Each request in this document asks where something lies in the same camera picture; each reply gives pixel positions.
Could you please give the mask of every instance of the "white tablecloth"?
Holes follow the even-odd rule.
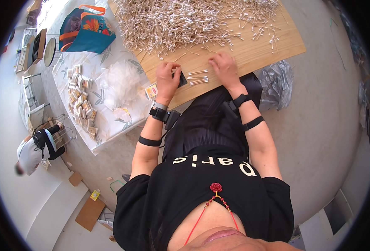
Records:
[[[65,104],[65,110],[70,114],[70,118],[74,123],[76,130],[94,155],[97,155],[102,151],[102,149],[106,148],[112,140],[129,132],[138,124],[142,123],[142,121],[147,118],[151,106],[151,102],[146,98],[144,92],[144,89],[150,85],[150,82],[134,54],[132,52],[125,52],[126,49],[122,44],[118,23],[110,8],[107,9],[104,17],[107,18],[117,35],[117,38],[110,44],[110,46],[105,49],[102,54],[86,51],[62,53],[52,71],[58,93]],[[132,63],[137,68],[141,79],[140,83],[142,85],[142,89],[138,90],[136,100],[126,106],[132,120],[126,123],[117,119],[113,115],[112,111],[103,104],[104,89],[99,89],[98,84],[93,82],[92,88],[90,90],[85,90],[89,94],[87,100],[89,100],[92,107],[97,110],[97,114],[94,119],[94,127],[99,130],[97,133],[97,139],[93,140],[89,137],[87,132],[82,129],[81,125],[78,125],[73,121],[73,115],[68,110],[69,81],[67,78],[67,69],[73,68],[74,65],[82,64],[82,76],[95,80],[102,73],[102,68],[108,68],[112,63],[122,60],[127,60]]]

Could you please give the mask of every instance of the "hand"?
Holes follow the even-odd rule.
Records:
[[[171,70],[178,68],[172,78]],[[156,70],[157,79],[157,98],[156,102],[168,106],[172,97],[179,86],[181,76],[181,66],[177,63],[162,62]]]
[[[238,67],[234,57],[226,52],[219,52],[209,58],[209,63],[212,65],[219,81],[231,96],[237,95],[235,98],[238,98],[241,93],[248,94],[246,88],[239,81]]]

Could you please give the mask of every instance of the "short hair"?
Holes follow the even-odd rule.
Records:
[[[16,172],[19,176],[22,176],[22,175],[23,175],[23,171],[22,171],[22,169],[19,167],[18,163],[19,163],[19,162],[17,162],[17,163],[15,164],[15,172]]]

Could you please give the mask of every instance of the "white shirt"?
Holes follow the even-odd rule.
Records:
[[[37,145],[34,143],[33,138],[30,138],[27,142],[22,140],[18,146],[18,162],[19,166],[24,169],[27,175],[32,174],[36,171],[36,165],[41,162],[41,149],[35,149]],[[47,145],[43,149],[44,159],[50,158]]]

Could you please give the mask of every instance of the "black t-shirt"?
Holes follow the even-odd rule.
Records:
[[[248,237],[288,242],[294,227],[290,187],[278,178],[260,178],[254,167],[228,152],[223,146],[198,147],[125,184],[117,192],[114,217],[118,244],[126,251],[166,250],[183,219],[212,198],[215,182]]]

